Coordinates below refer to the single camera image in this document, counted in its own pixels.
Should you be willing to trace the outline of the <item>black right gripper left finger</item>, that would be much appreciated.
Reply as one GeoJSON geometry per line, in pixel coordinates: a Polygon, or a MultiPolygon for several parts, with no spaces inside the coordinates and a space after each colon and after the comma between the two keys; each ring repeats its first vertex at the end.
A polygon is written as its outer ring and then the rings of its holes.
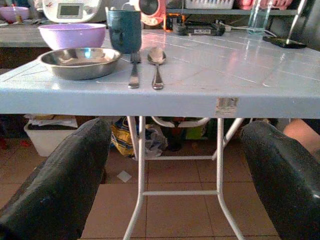
{"type": "Polygon", "coordinates": [[[0,211],[3,240],[76,240],[104,178],[111,126],[81,125],[25,180],[0,211]]]}

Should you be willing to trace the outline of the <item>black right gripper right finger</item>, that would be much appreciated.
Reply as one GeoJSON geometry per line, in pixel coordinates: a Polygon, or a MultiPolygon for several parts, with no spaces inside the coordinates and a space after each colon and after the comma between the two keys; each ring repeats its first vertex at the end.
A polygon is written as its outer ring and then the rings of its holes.
{"type": "Polygon", "coordinates": [[[240,133],[254,187],[282,240],[320,238],[320,163],[297,140],[253,121],[240,133]]]}

